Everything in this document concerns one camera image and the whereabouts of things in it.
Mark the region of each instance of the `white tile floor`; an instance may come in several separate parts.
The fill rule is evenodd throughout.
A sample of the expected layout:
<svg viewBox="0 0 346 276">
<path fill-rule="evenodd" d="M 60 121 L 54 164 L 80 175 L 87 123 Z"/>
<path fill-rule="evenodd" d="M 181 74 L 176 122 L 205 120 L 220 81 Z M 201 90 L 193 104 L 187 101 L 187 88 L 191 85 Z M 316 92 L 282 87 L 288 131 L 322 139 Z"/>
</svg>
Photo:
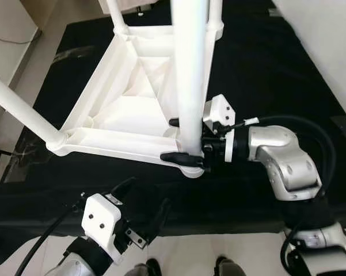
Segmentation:
<svg viewBox="0 0 346 276">
<path fill-rule="evenodd" d="M 71 22 L 104 16 L 97 0 L 58 0 L 44 34 L 37 43 L 31 59 L 18 83 L 16 92 L 33 105 L 46 73 L 50 67 L 65 26 Z M 22 125 L 5 113 L 0 122 L 0 148 L 14 150 Z M 0 162 L 0 178 L 9 158 Z M 19 248 L 3 265 L 0 276 L 13 275 L 36 239 Z M 64 249 L 74 237 L 50 237 L 38 250 L 25 276 L 44 275 L 56 266 Z M 123 256 L 119 266 L 112 266 L 105 275 L 122 276 L 135 264 L 155 257 L 161 264 L 164 276 L 201 275 L 212 276 L 216 257 L 225 254 L 240 264 L 247 275 L 286 275 L 281 267 L 279 251 L 282 237 L 278 234 L 196 235 L 158 237 L 141 251 L 132 246 Z"/>
</svg>

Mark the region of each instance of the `floor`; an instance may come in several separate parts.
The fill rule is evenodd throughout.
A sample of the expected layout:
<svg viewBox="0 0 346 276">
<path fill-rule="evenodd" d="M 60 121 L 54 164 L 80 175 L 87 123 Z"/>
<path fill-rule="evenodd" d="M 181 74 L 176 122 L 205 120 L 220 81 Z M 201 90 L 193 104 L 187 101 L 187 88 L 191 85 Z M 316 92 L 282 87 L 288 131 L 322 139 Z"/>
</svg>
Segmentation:
<svg viewBox="0 0 346 276">
<path fill-rule="evenodd" d="M 48 19 L 43 20 L 43 35 L 16 87 L 17 94 L 31 105 L 40 91 L 65 26 L 71 22 L 104 16 L 97 0 L 57 0 L 54 7 L 49 5 L 49 8 L 52 12 L 49 12 Z M 0 148 L 13 151 L 21 130 L 22 125 L 10 114 L 5 113 L 0 121 Z M 8 157 L 1 158 L 0 178 L 8 162 Z M 74 239 L 49 237 L 23 275 L 44 275 L 58 264 L 63 251 Z M 25 243 L 0 266 L 0 276 L 13 275 L 35 241 L 36 239 L 33 239 Z M 123 255 L 124 261 L 119 266 L 111 266 L 105 275 L 124 275 L 135 264 L 155 257 L 161 264 L 165 276 L 211 276 L 216 258 L 226 255 L 241 265 L 247 275 L 281 276 L 286 275 L 279 259 L 282 241 L 282 235 L 269 233 L 158 237 L 144 251 L 132 246 Z"/>
</svg>

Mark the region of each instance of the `black cloth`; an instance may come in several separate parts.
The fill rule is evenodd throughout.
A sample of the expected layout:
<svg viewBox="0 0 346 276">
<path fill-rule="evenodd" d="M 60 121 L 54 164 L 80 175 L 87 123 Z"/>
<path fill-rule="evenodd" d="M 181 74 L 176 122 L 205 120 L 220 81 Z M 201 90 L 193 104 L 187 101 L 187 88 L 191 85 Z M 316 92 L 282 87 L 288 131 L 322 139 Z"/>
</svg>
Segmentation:
<svg viewBox="0 0 346 276">
<path fill-rule="evenodd" d="M 346 137 L 333 123 L 345 113 L 310 60 L 289 24 L 270 17 L 266 0 L 226 0 L 223 37 L 215 44 L 208 99 L 224 94 L 237 121 L 269 114 L 296 114 L 314 120 L 331 135 L 337 168 L 329 191 L 336 217 L 346 227 Z M 169 2 L 159 1 L 144 16 L 125 16 L 128 25 L 170 24 Z M 109 18 L 67 26 L 35 109 L 58 128 L 76 103 L 111 42 Z M 77 48 L 80 55 L 61 53 Z M 301 147 L 320 168 L 317 143 L 299 136 Z M 165 197 L 172 211 L 160 235 L 278 232 L 284 225 L 265 169 L 234 160 L 187 179 L 172 167 L 73 152 L 49 153 L 24 128 L 17 152 L 0 184 L 0 264 L 28 239 L 41 235 L 84 191 L 109 190 L 136 177 L 133 191 L 122 198 L 127 216 L 143 227 Z M 75 213 L 54 235 L 83 235 L 82 213 Z"/>
</svg>

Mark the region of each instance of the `white cable clip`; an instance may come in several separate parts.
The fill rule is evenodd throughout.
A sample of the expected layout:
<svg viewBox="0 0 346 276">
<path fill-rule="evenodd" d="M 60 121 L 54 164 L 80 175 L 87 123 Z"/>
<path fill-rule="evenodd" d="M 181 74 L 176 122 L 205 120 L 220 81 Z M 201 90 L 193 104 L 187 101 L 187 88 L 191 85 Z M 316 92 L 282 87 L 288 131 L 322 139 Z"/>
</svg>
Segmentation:
<svg viewBox="0 0 346 276">
<path fill-rule="evenodd" d="M 253 117 L 251 119 L 244 120 L 244 125 L 253 125 L 258 124 L 260 120 L 257 117 Z"/>
</svg>

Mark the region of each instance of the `white tube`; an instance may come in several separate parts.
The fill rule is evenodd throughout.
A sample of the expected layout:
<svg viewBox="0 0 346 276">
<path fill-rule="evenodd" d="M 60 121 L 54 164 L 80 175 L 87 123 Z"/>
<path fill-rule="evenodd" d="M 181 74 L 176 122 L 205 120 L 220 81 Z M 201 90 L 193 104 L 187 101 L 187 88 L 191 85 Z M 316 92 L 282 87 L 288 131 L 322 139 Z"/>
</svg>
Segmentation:
<svg viewBox="0 0 346 276">
<path fill-rule="evenodd" d="M 114 32 L 126 33 L 128 26 L 124 22 L 123 16 L 117 5 L 117 0 L 107 0 L 111 20 L 114 24 Z"/>
<path fill-rule="evenodd" d="M 179 141 L 183 151 L 201 155 L 207 0 L 172 0 Z"/>
<path fill-rule="evenodd" d="M 50 146 L 56 147 L 66 141 L 64 133 L 54 128 L 1 81 L 0 105 Z"/>
<path fill-rule="evenodd" d="M 217 30 L 216 40 L 223 36 L 224 23 L 222 21 L 223 0 L 210 0 L 208 28 Z"/>
</svg>

